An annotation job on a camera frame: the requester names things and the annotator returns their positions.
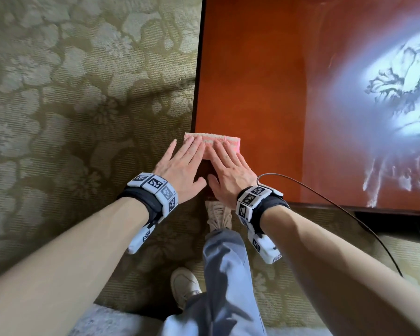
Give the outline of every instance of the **beige shoe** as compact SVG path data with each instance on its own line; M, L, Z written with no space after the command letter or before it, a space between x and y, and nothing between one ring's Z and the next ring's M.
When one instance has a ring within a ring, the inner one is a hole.
M177 306L184 310L190 297L202 293L197 278L184 267L179 267L171 274L171 291Z
M207 224L210 225L210 232L222 229L232 228L232 211L221 202L206 201L207 213L209 220Z

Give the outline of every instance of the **floral patterned carpet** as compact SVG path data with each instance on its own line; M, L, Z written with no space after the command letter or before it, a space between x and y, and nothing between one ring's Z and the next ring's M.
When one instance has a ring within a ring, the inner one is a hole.
M0 273L111 203L190 130L202 0L0 0ZM391 266L341 212L300 209ZM242 232L234 222L234 229ZM177 313L169 276L202 287L208 231L202 197L124 255L97 303L164 318ZM420 245L387 238L420 286ZM321 326L284 262L248 246L267 326Z

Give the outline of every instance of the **pink sponge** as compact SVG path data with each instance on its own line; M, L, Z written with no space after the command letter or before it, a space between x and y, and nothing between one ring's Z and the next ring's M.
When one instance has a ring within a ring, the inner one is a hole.
M209 143L211 145L213 145L215 140L219 140L220 142L228 141L235 152L240 152L241 139L236 138L234 136L219 136L217 134L209 134L209 133L185 133L184 141L189 136L193 136L193 137L201 136L203 142ZM206 159L206 160L210 159L210 156L209 156L207 151L204 152L204 158L203 159Z

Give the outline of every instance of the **forearm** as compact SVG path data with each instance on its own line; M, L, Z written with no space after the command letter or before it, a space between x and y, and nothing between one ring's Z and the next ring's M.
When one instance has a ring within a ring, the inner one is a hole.
M261 227L334 335L420 335L420 291L389 268L283 206Z
M0 336L66 335L147 221L142 203L121 198L2 275Z

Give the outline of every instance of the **hand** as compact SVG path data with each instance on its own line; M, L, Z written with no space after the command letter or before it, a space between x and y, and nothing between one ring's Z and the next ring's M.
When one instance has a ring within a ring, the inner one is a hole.
M183 203L196 196L207 185L202 177L193 182L206 145L200 136L196 139L191 136L172 157L176 144L177 140L174 139L153 173L168 180L177 192L179 203Z
M209 186L213 194L229 209L236 209L236 197L248 186L257 184L257 175L250 169L240 153L235 153L228 142L222 145L215 141L208 145L210 161L218 174L218 179L210 174Z

